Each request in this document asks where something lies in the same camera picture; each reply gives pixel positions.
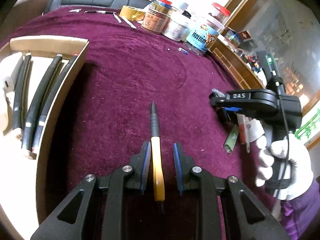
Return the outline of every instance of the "plastic jar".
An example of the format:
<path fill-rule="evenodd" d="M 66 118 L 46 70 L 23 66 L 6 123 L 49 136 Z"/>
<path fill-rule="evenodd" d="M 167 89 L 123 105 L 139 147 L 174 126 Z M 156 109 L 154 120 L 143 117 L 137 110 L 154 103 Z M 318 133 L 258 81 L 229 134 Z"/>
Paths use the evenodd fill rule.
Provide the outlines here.
<path fill-rule="evenodd" d="M 203 55 L 224 30 L 224 25 L 209 14 L 201 17 L 186 37 L 186 45 Z"/>
<path fill-rule="evenodd" d="M 168 22 L 168 19 L 168 15 L 150 8 L 146 12 L 146 15 L 141 24 L 141 28 L 152 33 L 160 34 L 164 26 Z"/>
<path fill-rule="evenodd" d="M 230 11 L 227 8 L 215 2 L 212 4 L 212 6 L 213 10 L 211 12 L 211 16 L 213 16 L 213 18 L 217 19 L 219 22 L 225 25 L 230 17 Z"/>
<path fill-rule="evenodd" d="M 168 24 L 161 32 L 164 36 L 174 41 L 181 41 L 182 36 L 189 28 L 190 19 L 175 12 L 171 15 Z"/>
<path fill-rule="evenodd" d="M 187 31 L 185 32 L 185 34 L 182 36 L 181 40 L 183 42 L 186 41 L 186 38 L 189 34 L 189 32 L 193 29 L 193 27 L 196 25 L 196 20 L 193 20 L 193 19 L 190 19 L 190 22 L 189 22 L 189 28 L 187 29 Z"/>
<path fill-rule="evenodd" d="M 152 5 L 152 9 L 170 15 L 172 12 L 172 2 L 167 0 L 156 0 Z"/>

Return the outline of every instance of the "food jar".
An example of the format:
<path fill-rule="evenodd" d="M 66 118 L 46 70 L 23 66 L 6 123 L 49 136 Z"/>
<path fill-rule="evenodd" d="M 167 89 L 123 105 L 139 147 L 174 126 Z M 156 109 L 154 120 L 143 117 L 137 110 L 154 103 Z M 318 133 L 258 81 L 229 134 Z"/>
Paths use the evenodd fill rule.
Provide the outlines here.
<path fill-rule="evenodd" d="M 201 17 L 186 37 L 186 45 L 197 54 L 203 55 L 224 30 L 217 19 L 209 14 Z"/>
<path fill-rule="evenodd" d="M 219 22 L 221 22 L 223 25 L 225 25 L 230 17 L 229 10 L 215 2 L 212 4 L 212 6 L 213 9 L 210 15 L 213 16 L 213 18 L 217 19 Z"/>
<path fill-rule="evenodd" d="M 160 34 L 168 22 L 168 19 L 168 15 L 150 8 L 143 19 L 141 28 L 152 33 Z"/>
<path fill-rule="evenodd" d="M 168 24 L 161 32 L 164 36 L 174 41 L 181 41 L 181 38 L 189 28 L 190 19 L 175 12 L 171 15 Z"/>

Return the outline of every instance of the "metal screw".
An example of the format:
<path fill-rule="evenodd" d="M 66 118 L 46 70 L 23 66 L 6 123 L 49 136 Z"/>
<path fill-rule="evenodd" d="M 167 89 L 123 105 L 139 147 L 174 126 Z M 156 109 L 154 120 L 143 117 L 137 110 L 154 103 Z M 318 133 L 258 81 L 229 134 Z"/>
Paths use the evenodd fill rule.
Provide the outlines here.
<path fill-rule="evenodd" d="M 93 174 L 88 174 L 87 176 L 85 176 L 85 180 L 86 181 L 92 181 L 94 180 L 95 176 Z"/>
<path fill-rule="evenodd" d="M 236 176 L 230 176 L 229 181 L 232 183 L 236 183 L 236 182 L 238 182 L 238 178 Z"/>
<path fill-rule="evenodd" d="M 124 167 L 122 168 L 122 170 L 123 170 L 124 172 L 129 172 L 129 171 L 132 171 L 132 167 L 131 167 L 130 165 L 126 165 L 126 166 L 124 166 Z"/>
<path fill-rule="evenodd" d="M 192 171 L 195 172 L 195 173 L 200 173 L 200 172 L 202 171 L 202 169 L 201 169 L 201 167 L 199 167 L 199 166 L 194 166 L 194 167 L 192 168 Z"/>

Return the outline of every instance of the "label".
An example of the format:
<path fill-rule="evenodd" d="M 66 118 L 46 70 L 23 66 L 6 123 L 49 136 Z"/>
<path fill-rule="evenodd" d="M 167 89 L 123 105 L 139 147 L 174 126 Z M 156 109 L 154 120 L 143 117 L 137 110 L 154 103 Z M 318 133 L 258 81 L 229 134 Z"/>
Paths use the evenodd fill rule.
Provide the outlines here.
<path fill-rule="evenodd" d="M 248 139 L 253 142 L 264 134 L 264 129 L 257 119 L 252 119 L 248 124 Z"/>
<path fill-rule="evenodd" d="M 165 27 L 162 31 L 162 34 L 174 41 L 180 41 L 187 29 L 188 27 L 185 27 L 170 19 L 167 27 Z"/>
<path fill-rule="evenodd" d="M 207 51 L 213 42 L 218 38 L 213 28 L 206 24 L 196 25 L 188 34 L 186 41 L 191 43 L 197 49 Z"/>
<path fill-rule="evenodd" d="M 167 20 L 167 18 L 162 19 L 154 14 L 147 12 L 141 26 L 153 32 L 160 33 L 167 23 Z"/>
<path fill-rule="evenodd" d="M 250 93 L 237 93 L 232 94 L 232 98 L 234 99 L 250 99 Z"/>

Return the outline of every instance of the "cardboard box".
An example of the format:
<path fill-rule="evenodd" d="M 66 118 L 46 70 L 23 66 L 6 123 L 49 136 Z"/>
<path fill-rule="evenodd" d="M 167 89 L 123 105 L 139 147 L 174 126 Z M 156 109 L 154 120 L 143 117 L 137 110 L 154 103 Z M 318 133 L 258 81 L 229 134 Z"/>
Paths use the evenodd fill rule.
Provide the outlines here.
<path fill-rule="evenodd" d="M 0 49 L 0 60 L 19 51 L 23 55 L 29 51 L 32 54 L 27 90 L 28 108 L 53 58 L 57 54 L 63 55 L 63 64 L 55 74 L 55 79 L 68 60 L 73 55 L 78 55 L 53 100 L 35 160 L 27 159 L 21 154 L 21 141 L 10 133 L 14 92 L 6 95 L 9 102 L 9 126 L 0 134 L 0 174 L 3 178 L 0 180 L 0 221 L 16 239 L 29 240 L 39 223 L 47 216 L 44 189 L 51 139 L 63 102 L 85 62 L 88 44 L 86 39 L 41 35 L 13 38 Z"/>

